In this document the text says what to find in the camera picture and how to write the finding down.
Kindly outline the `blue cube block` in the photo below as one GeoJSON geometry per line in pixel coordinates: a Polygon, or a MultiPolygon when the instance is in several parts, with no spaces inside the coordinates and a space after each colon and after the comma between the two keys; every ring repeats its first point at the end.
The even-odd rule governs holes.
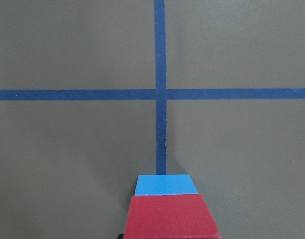
{"type": "Polygon", "coordinates": [[[198,191],[187,174],[175,175],[139,175],[135,196],[163,196],[198,194],[198,191]]]}

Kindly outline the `red cube block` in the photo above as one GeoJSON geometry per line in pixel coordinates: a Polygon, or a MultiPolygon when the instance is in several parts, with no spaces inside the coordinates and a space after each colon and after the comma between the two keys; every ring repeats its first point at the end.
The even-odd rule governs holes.
{"type": "Polygon", "coordinates": [[[200,194],[133,196],[125,239],[220,239],[220,231],[200,194]]]}

